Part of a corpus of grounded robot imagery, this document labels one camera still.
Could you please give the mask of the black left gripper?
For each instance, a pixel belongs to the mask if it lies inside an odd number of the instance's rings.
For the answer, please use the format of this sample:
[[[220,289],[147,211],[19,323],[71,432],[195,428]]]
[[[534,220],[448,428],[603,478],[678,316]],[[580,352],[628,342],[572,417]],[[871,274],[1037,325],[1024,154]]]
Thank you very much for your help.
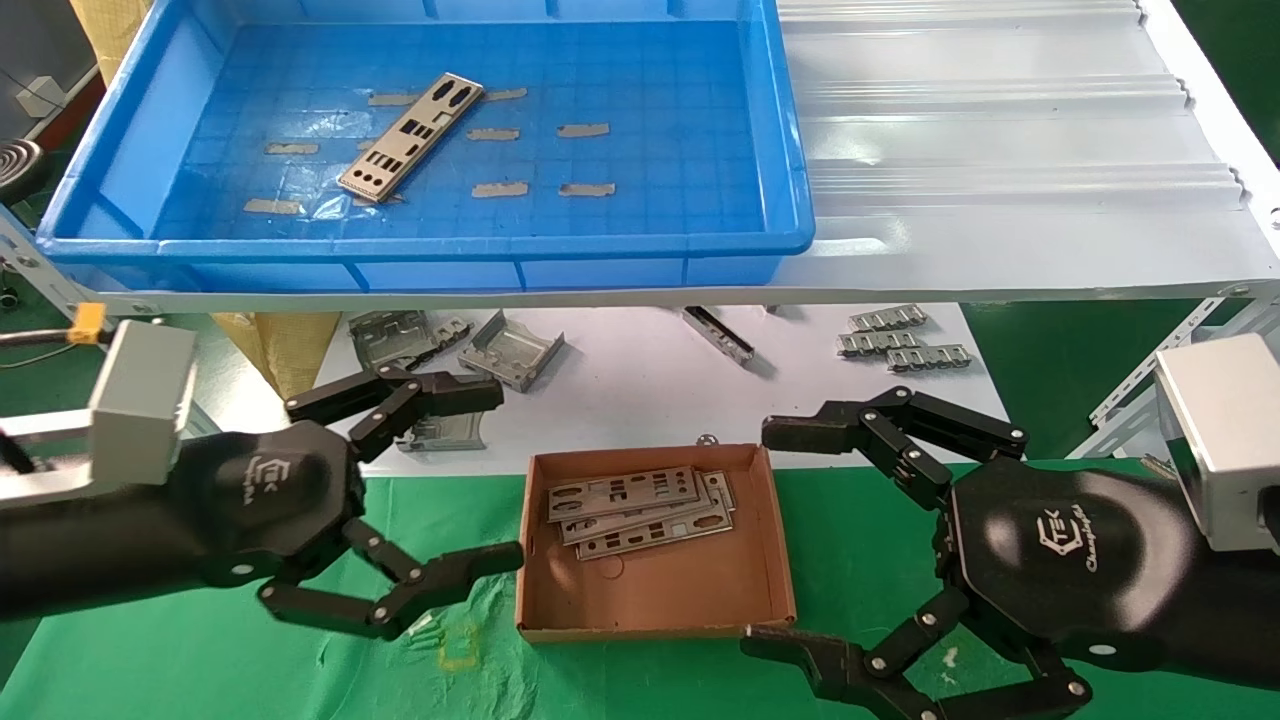
[[[278,621],[394,641],[426,612],[466,601],[484,577],[521,569],[524,547],[413,559],[357,518],[366,495],[357,459],[371,462],[430,416],[503,402],[497,379],[376,366],[289,397],[285,413],[301,423],[283,430],[184,442],[160,486],[6,509],[3,620],[271,579],[259,601]],[[361,413],[349,443],[325,428]],[[390,582],[383,597],[301,585],[346,550]]]

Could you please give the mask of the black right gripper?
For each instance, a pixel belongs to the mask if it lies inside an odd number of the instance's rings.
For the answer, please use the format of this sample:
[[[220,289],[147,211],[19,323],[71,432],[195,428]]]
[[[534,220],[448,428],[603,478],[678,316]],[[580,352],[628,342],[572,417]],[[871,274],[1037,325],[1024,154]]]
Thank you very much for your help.
[[[920,509],[946,505],[938,539],[956,587],[870,650],[750,625],[741,651],[799,667],[818,700],[878,719],[1066,719],[1093,691],[1062,657],[1277,688],[1276,553],[1213,551],[1170,480],[1010,460],[1027,442],[1009,421],[908,387],[765,418],[771,451],[860,454]],[[924,445],[987,464],[951,487]],[[915,688],[908,670],[961,625],[1030,679],[937,700]]]

